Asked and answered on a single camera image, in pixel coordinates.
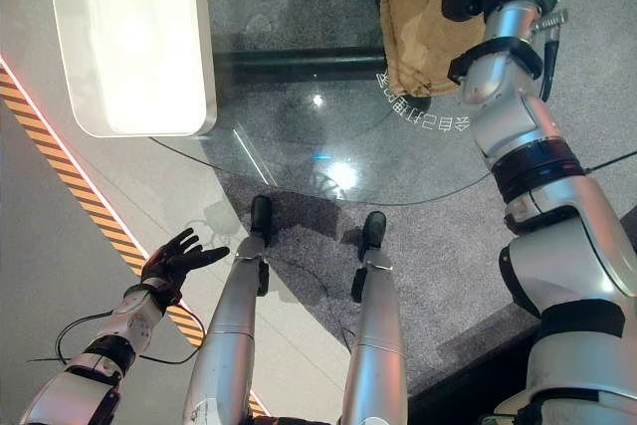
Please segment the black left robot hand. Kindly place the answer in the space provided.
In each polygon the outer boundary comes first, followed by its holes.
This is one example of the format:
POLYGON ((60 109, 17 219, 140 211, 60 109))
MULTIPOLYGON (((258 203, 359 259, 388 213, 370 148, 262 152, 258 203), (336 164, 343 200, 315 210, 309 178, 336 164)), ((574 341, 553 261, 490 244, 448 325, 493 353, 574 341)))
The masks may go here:
POLYGON ((146 261, 140 283, 150 290, 164 313, 181 301, 181 288, 189 272, 212 265, 229 253, 226 246, 204 250, 194 230, 187 228, 158 248, 146 261))

